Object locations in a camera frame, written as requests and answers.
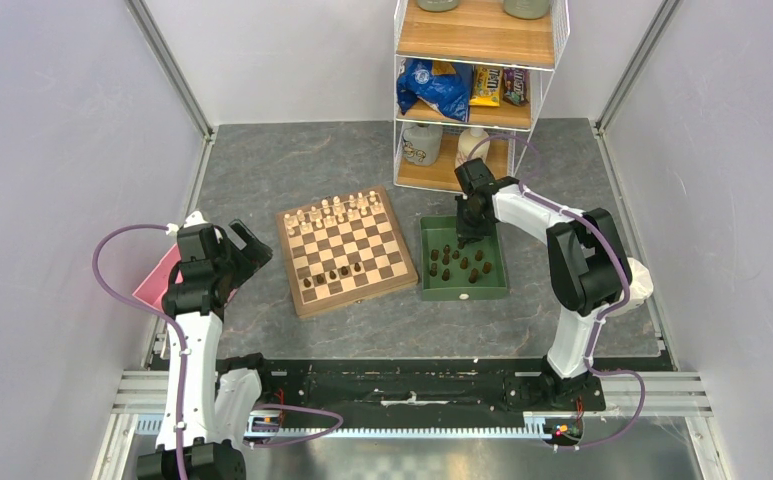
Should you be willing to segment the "wooden chess board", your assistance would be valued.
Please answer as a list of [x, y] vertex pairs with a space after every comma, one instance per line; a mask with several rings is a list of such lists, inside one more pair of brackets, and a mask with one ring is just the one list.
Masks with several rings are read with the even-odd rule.
[[[413, 287], [419, 274], [386, 189], [373, 186], [275, 216], [298, 317], [307, 318]], [[362, 271], [354, 272], [359, 262]], [[350, 274], [340, 275], [347, 266]], [[317, 285], [315, 277], [325, 276]], [[311, 288], [303, 286], [309, 278]]]

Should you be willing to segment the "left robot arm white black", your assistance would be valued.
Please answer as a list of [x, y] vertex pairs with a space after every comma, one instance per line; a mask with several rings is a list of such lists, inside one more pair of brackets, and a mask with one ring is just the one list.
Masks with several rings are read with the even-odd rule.
[[217, 349], [231, 296], [273, 256], [240, 221], [227, 227], [191, 213], [178, 229], [180, 259], [161, 305], [171, 340], [165, 411], [155, 450], [137, 460], [140, 479], [243, 479], [251, 408], [269, 405], [272, 377], [254, 354], [224, 369]]

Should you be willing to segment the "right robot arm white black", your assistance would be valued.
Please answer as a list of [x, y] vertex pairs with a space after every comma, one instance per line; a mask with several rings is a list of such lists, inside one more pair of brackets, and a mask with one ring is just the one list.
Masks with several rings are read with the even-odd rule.
[[480, 159], [455, 170], [457, 237], [465, 243], [512, 225], [547, 249], [552, 290], [560, 315], [541, 372], [529, 388], [534, 402], [566, 408], [594, 378], [593, 353], [606, 317], [630, 300], [633, 279], [612, 215], [553, 202], [514, 177], [495, 178]]

